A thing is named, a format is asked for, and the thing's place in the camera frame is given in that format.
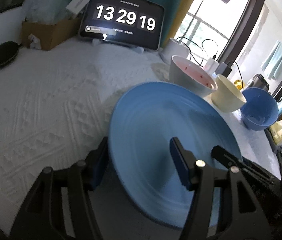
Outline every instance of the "plastic bag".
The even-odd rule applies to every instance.
[[[275,145],[282,147],[282,120],[269,127]]]
[[[28,22],[55,24],[71,14],[65,9],[71,0],[24,0],[22,12]]]

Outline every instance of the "black cable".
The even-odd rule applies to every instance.
[[[191,41],[190,39],[188,39],[188,38],[186,38],[186,37],[184,37],[184,36],[178,37],[178,38],[176,38],[176,40],[178,40],[179,38],[182,38],[182,39],[186,39],[186,40],[188,40],[188,41]],[[196,44],[194,41],[191,41],[191,42],[194,43],[195,45],[197,45],[197,46],[202,50],[202,60],[201,60],[201,63],[200,63],[200,64],[199,64],[199,62],[197,62],[197,60],[195,59],[195,57],[193,57],[193,55],[192,55],[192,53],[191,53],[191,56],[193,57],[193,59],[195,60],[195,62],[196,62],[197,64],[199,64],[199,66],[201,67],[201,66],[202,66],[202,63],[203,63],[203,58],[204,58],[203,49],[202,49],[198,44]]]
[[[241,72],[240,72],[239,65],[238,65],[234,60],[229,61],[227,65],[229,65],[229,64],[231,64],[231,63],[232,63],[232,64],[235,63],[235,64],[237,65],[237,67],[238,67],[239,74],[240,74],[240,77],[241,77],[241,82],[242,82],[242,88],[243,88],[243,78],[242,78],[242,75],[241,75]]]
[[[191,52],[191,49],[190,49],[189,46],[186,45],[183,41],[181,41],[181,42],[189,49],[189,51],[190,51],[190,61],[191,61],[191,59],[192,59],[192,57],[193,57],[192,52]]]
[[[213,41],[215,44],[216,44],[216,46],[217,46],[217,52],[214,54],[214,56],[213,56],[213,59],[216,59],[216,57],[217,57],[217,54],[218,54],[218,44],[214,41],[214,40],[211,40],[211,39],[205,39],[204,41],[202,41],[202,43],[201,43],[201,46],[202,46],[202,48],[203,48],[203,50],[204,50],[204,52],[205,52],[205,54],[207,55],[207,57],[209,58],[209,55],[207,54],[207,52],[205,51],[205,49],[204,49],[204,47],[203,47],[203,42],[205,42],[205,41]]]
[[[188,28],[186,28],[185,32],[183,33],[183,36],[185,36],[186,33],[188,32],[188,30],[190,29],[190,27],[191,27],[191,25],[192,25],[192,23],[193,23],[193,21],[194,21],[194,19],[195,19],[195,16],[198,14],[198,11],[200,10],[200,7],[201,7],[201,5],[203,4],[203,2],[204,2],[204,0],[201,1],[200,5],[199,5],[199,7],[198,7],[198,9],[197,9],[197,11],[196,11],[195,14],[192,16],[192,20],[190,21],[190,23],[189,23],[189,25],[188,25]]]

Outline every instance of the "table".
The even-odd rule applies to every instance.
[[[43,167],[57,170],[84,159],[107,135],[120,96],[138,83],[167,81],[168,71],[156,52],[138,54],[113,44],[94,47],[76,38],[51,51],[21,48],[16,60],[0,70],[0,228],[4,233],[9,234]],[[280,177],[265,133],[247,130],[239,111],[218,112],[232,129],[242,155]],[[62,193],[63,209],[69,214],[67,192]],[[105,239],[180,235],[141,215],[111,166],[91,193],[91,202]],[[73,235],[67,215],[65,224]]]

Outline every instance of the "tablet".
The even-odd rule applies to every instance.
[[[79,36],[157,50],[164,8],[147,0],[90,0]]]

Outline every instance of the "hanging towel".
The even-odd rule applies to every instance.
[[[261,69],[263,70],[266,78],[279,79],[282,74],[282,42],[276,41],[270,54],[262,63]]]

